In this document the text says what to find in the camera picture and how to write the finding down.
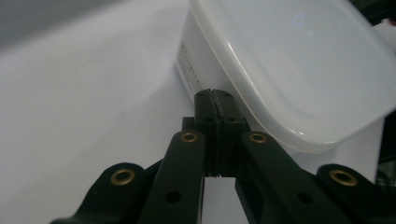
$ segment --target white plastic lid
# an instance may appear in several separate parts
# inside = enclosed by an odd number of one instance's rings
[[[305,152],[335,148],[396,107],[396,61],[343,0],[191,0],[260,125]]]

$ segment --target brass insert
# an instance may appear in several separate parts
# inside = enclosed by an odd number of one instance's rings
[[[267,141],[267,137],[262,133],[253,133],[250,135],[249,139],[255,143],[264,143]]]
[[[119,169],[111,176],[110,181],[113,185],[122,186],[134,180],[134,171],[130,169]]]
[[[352,174],[343,170],[332,170],[330,171],[330,177],[337,183],[348,186],[355,187],[358,185],[358,179]]]
[[[198,139],[198,135],[195,133],[183,133],[180,138],[183,142],[195,142]]]

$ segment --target plastic food container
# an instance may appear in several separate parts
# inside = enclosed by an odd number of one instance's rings
[[[177,68],[240,97],[282,145],[336,148],[396,107],[396,61],[348,1],[191,0]]]

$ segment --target black mechanical arm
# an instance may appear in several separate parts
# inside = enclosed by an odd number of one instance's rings
[[[200,91],[163,160],[105,170],[70,218],[52,224],[201,223],[205,177],[235,177],[249,223],[396,223],[396,203],[330,164],[311,175],[276,140],[252,132],[231,94]]]

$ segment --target screw hole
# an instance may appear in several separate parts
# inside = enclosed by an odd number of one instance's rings
[[[267,141],[267,138],[261,133],[253,133],[250,135],[250,141],[255,143],[264,143]]]
[[[166,194],[165,200],[168,203],[177,203],[181,199],[181,194],[178,191],[170,191]]]
[[[330,171],[330,177],[335,182],[344,186],[355,187],[356,185],[358,185],[358,179],[352,174],[345,172],[343,170]]]
[[[311,195],[304,193],[304,192],[300,192],[297,194],[297,199],[302,202],[302,203],[306,203],[306,204],[310,204],[312,203],[314,200],[312,199]]]
[[[122,186],[131,183],[134,180],[135,173],[130,169],[120,169],[110,177],[113,185]]]
[[[198,135],[195,133],[183,133],[181,135],[181,140],[183,142],[195,142],[198,139]]]

